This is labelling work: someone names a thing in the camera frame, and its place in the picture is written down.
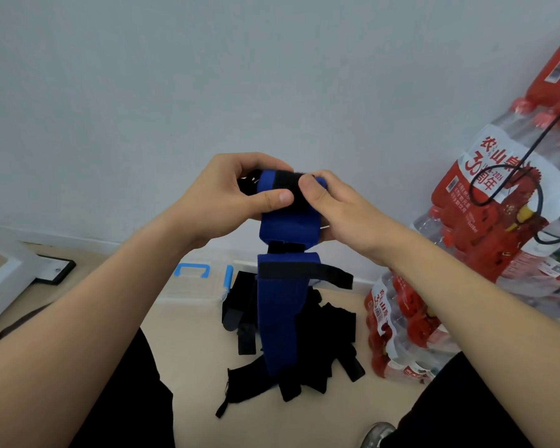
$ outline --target white wall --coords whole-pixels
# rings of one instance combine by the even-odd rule
[[[409,222],[559,44],[560,0],[0,0],[0,225],[121,241],[246,150]]]

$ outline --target person's left hand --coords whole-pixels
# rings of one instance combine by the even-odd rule
[[[217,154],[163,216],[180,224],[183,235],[192,237],[192,247],[200,248],[210,239],[233,232],[247,218],[260,218],[263,212],[292,204],[294,196],[286,189],[243,194],[236,180],[251,170],[292,171],[292,167],[260,152]]]

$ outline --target person's right hand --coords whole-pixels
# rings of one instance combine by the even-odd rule
[[[323,177],[325,190],[314,179]],[[391,247],[410,230],[380,212],[350,185],[345,184],[331,171],[304,174],[299,188],[305,199],[327,221],[322,228],[320,242],[337,240],[379,265],[386,265]]]

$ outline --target hand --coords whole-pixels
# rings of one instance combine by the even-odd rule
[[[200,248],[210,239],[233,232],[247,218],[259,219],[263,212],[292,204],[294,196],[286,189],[252,196],[241,193],[236,180],[251,170],[292,171],[292,167],[259,152],[217,154],[164,215],[186,230],[183,235],[191,236],[192,248]]]
[[[390,245],[410,230],[384,215],[331,171],[314,175],[325,179],[328,190],[311,174],[301,176],[299,188],[309,204],[328,221],[329,226],[321,230],[320,242],[337,240],[376,264],[386,265]]]

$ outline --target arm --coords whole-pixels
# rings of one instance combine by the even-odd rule
[[[288,190],[243,195],[259,153],[219,155],[185,195],[50,307],[0,341],[0,447],[68,446],[180,259],[247,218],[292,203]]]
[[[560,324],[516,300],[334,174],[299,186],[336,239],[402,275],[433,308],[500,404],[536,447],[560,447]]]

